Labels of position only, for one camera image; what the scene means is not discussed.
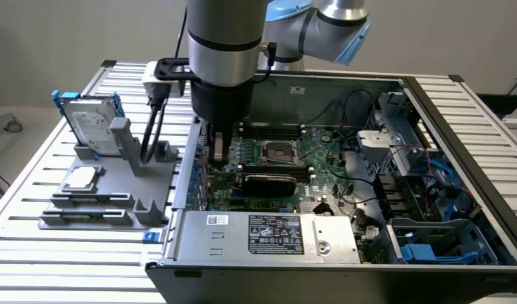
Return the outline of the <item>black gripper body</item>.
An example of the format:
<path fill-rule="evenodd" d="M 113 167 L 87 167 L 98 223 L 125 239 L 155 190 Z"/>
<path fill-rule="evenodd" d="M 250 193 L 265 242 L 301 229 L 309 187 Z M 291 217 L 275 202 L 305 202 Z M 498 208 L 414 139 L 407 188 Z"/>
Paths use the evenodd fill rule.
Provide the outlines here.
<path fill-rule="evenodd" d="M 215 86 L 202 80 L 190 82 L 193 111 L 214 132 L 227 132 L 233 123 L 247 115 L 253 86 L 253 80 L 231 87 Z"/>

